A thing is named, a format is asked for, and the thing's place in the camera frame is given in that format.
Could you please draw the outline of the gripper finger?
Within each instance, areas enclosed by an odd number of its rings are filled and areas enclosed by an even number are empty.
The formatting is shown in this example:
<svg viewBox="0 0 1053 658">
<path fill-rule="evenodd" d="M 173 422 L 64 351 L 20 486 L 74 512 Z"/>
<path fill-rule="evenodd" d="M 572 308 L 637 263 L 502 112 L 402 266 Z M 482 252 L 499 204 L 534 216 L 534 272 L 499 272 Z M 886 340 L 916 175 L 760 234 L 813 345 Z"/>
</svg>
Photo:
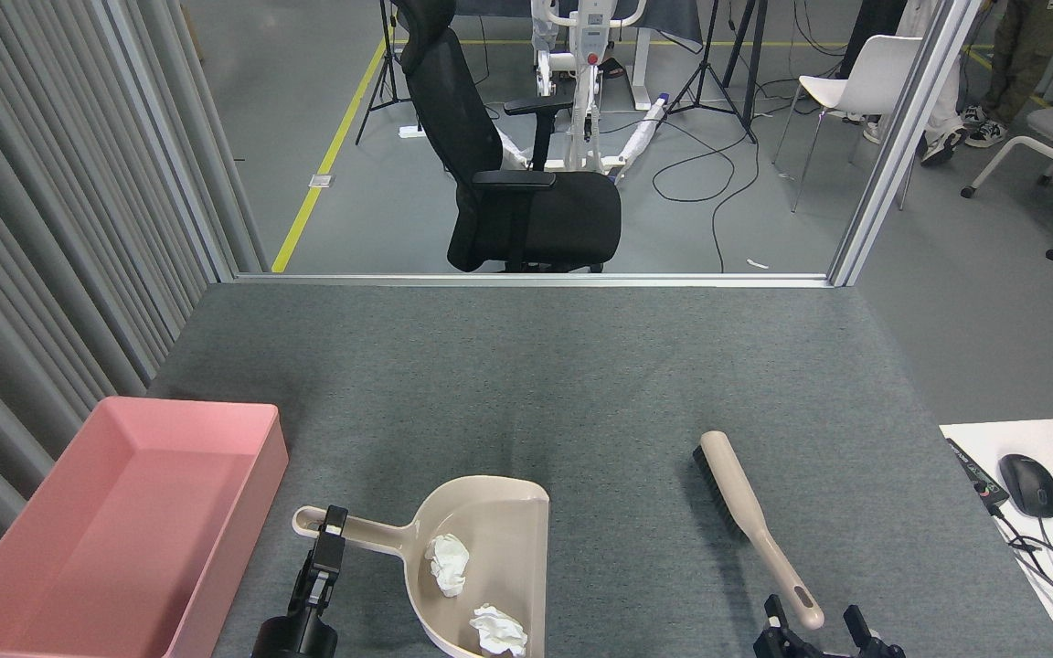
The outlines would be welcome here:
<svg viewBox="0 0 1053 658">
<path fill-rule="evenodd" d="M 770 595 L 763 609 L 766 626 L 753 643 L 756 657 L 811 657 L 812 646 L 790 629 L 779 597 Z"/>
<path fill-rule="evenodd" d="M 848 605 L 845 609 L 845 624 L 856 649 L 859 653 L 856 657 L 906 657 L 903 647 L 898 644 L 887 644 L 877 634 L 869 629 L 865 613 L 857 605 Z"/>
<path fill-rule="evenodd" d="M 298 571 L 292 595 L 290 595 L 289 616 L 305 620 L 309 613 L 316 610 L 316 603 L 313 603 L 313 599 L 311 599 L 314 587 L 316 587 L 316 567 L 314 566 L 314 549 L 310 549 L 303 567 Z"/>
<path fill-rule="evenodd" d="M 324 520 L 318 526 L 318 535 L 311 551 L 311 609 L 321 616 L 330 603 L 331 592 L 340 575 L 340 567 L 346 550 L 343 537 L 347 510 L 330 505 Z"/>
</svg>

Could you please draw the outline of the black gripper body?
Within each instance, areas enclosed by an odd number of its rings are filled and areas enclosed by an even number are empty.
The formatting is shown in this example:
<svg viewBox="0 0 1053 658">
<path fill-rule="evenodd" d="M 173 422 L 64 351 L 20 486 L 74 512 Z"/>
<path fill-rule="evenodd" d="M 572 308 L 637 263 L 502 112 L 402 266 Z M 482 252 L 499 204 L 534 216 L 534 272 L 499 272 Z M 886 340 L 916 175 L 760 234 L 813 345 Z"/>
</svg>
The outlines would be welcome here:
<svg viewBox="0 0 1053 658">
<path fill-rule="evenodd" d="M 334 657 L 338 633 L 318 615 L 269 618 L 252 645 L 252 657 Z"/>
</svg>

